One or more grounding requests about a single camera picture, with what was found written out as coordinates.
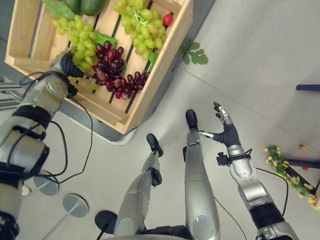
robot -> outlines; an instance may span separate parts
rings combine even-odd
[[[67,76],[83,77],[84,73],[72,63],[71,53],[63,52],[55,59],[50,70],[38,78],[12,116],[0,126],[1,239],[14,240],[19,234],[17,219],[23,181],[39,175],[50,152],[43,143],[46,129],[63,99],[77,94],[77,89],[70,84]],[[238,185],[259,238],[299,240],[258,180],[256,169],[250,162],[250,151],[244,151],[231,117],[219,103],[214,103],[214,110],[223,124],[222,133],[198,130],[196,113],[190,109],[185,114],[189,128],[186,147],[182,151],[185,161],[186,224],[155,229],[145,227],[151,187],[162,182],[158,158],[163,155],[157,138],[148,134],[151,153],[124,196],[111,240],[220,239],[219,216],[204,165],[200,137],[226,146],[227,155],[218,153],[218,164],[230,167],[230,174]]]

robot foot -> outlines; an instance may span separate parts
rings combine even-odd
[[[156,150],[158,152],[158,157],[160,158],[164,154],[164,152],[162,151],[155,135],[153,135],[152,133],[149,133],[146,136],[146,140],[147,140],[148,144],[150,145],[151,151]]]
[[[186,111],[185,119],[190,131],[198,131],[198,120],[195,111],[193,111],[192,109]]]

grape cluster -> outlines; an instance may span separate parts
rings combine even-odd
[[[117,99],[122,97],[124,100],[143,89],[149,73],[141,74],[137,71],[134,77],[128,74],[127,80],[122,77],[126,67],[126,62],[122,59],[123,47],[115,49],[109,41],[105,41],[103,46],[97,43],[96,49],[99,61],[92,69],[95,71],[93,76],[97,79],[97,85],[106,86],[108,92],[114,93]]]
[[[67,20],[61,17],[59,20],[53,18],[51,23],[57,28],[59,35],[67,34],[71,42],[73,53],[72,61],[83,72],[87,72],[95,64],[96,46],[94,40],[98,36],[93,33],[93,26],[85,24],[79,15],[74,16],[74,20]]]
[[[157,8],[147,9],[143,0],[117,0],[113,9],[121,15],[125,33],[131,34],[135,52],[144,60],[163,46],[166,28]]]

green bell pepper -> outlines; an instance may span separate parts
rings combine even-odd
[[[76,14],[96,16],[104,9],[107,0],[63,0]]]

round metal stand base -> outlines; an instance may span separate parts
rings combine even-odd
[[[94,217],[95,225],[104,233],[114,234],[117,221],[117,214],[112,211],[100,211]]]
[[[57,179],[54,176],[49,176],[52,180],[57,182]],[[40,188],[39,191],[47,196],[53,196],[59,192],[59,183],[50,181],[42,176],[35,176],[33,177],[34,185],[37,188]]]
[[[87,215],[89,206],[81,196],[76,194],[68,194],[63,198],[62,201],[64,209],[69,212],[72,208],[77,206],[70,212],[70,215],[76,218],[82,218]]]

